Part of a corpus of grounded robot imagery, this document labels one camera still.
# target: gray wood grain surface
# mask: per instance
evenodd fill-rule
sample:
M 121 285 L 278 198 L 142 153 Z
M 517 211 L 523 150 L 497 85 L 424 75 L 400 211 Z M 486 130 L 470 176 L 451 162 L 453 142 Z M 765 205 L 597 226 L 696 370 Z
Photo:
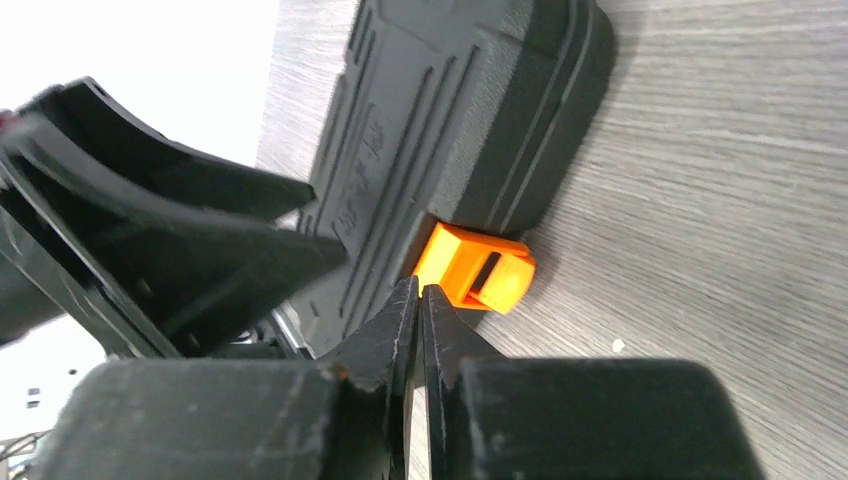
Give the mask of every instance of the gray wood grain surface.
M 612 87 L 530 234 L 534 286 L 480 331 L 513 356 L 702 361 L 771 478 L 848 478 L 848 3 L 599 1 Z M 355 3 L 282 0 L 260 165 L 306 177 Z

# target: black plastic case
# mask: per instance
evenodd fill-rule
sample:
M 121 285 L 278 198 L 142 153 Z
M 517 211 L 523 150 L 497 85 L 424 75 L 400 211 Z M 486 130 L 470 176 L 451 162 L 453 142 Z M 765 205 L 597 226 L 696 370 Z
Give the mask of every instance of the black plastic case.
M 347 266 L 292 299 L 323 354 L 411 274 L 437 219 L 495 235 L 538 224 L 606 90 L 594 1 L 363 0 L 301 233 Z

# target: orange latch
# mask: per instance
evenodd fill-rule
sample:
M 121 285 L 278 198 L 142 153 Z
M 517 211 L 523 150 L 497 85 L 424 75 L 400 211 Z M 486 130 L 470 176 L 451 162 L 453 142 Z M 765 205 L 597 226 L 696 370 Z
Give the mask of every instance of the orange latch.
M 492 254 L 500 258 L 482 287 L 473 290 Z M 527 245 L 439 222 L 414 274 L 422 291 L 424 285 L 440 285 L 454 307 L 507 313 L 527 293 L 535 273 Z

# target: white background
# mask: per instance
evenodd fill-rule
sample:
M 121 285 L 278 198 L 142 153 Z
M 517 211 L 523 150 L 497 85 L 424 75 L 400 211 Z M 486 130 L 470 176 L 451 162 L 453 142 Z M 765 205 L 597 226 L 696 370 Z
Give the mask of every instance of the white background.
M 277 0 L 0 0 L 0 108 L 89 75 L 166 136 L 252 165 L 276 12 Z M 0 440 L 50 428 L 102 360 L 68 319 L 0 350 Z M 33 387 L 42 404 L 27 410 Z

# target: black plastic jaw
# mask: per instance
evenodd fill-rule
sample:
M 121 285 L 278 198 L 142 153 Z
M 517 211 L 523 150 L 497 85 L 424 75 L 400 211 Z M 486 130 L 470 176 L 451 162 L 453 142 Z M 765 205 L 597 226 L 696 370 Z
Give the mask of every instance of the black plastic jaw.
M 505 358 L 489 342 L 466 325 L 441 288 L 424 287 L 421 310 L 424 339 L 424 382 L 427 416 L 430 419 L 430 475 L 448 480 L 451 452 L 456 448 L 454 431 L 460 361 L 469 358 Z
M 276 227 L 309 185 L 171 142 L 89 78 L 4 121 L 0 179 L 2 257 L 108 353 L 210 355 L 346 257 Z
M 405 479 L 417 332 L 408 279 L 316 361 L 103 365 L 65 407 L 39 478 Z

